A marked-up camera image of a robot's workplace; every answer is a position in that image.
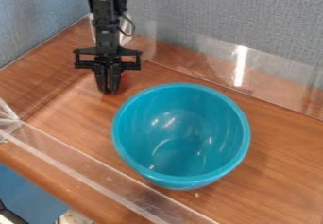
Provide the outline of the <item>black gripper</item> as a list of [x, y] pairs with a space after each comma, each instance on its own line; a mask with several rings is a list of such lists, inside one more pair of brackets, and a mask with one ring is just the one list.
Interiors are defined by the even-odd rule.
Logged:
[[[126, 70], [142, 69], [141, 50], [127, 49], [121, 46], [121, 18], [109, 20], [106, 18], [95, 19], [93, 26], [95, 27], [97, 42], [94, 47], [79, 48], [75, 53], [75, 67], [78, 69], [91, 69], [95, 73], [95, 79], [99, 91], [103, 94], [117, 94], [122, 82], [122, 75]], [[107, 70], [110, 67], [110, 89]]]

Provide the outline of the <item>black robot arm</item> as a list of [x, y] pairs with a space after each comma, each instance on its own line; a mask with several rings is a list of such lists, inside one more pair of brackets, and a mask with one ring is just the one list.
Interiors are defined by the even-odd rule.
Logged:
[[126, 15], [127, 0], [89, 0], [89, 6], [94, 15], [97, 45], [74, 50], [75, 68], [91, 69], [101, 92], [117, 94], [123, 72], [142, 69], [143, 52], [121, 45], [121, 35], [127, 35], [121, 27], [121, 18], [133, 24]]

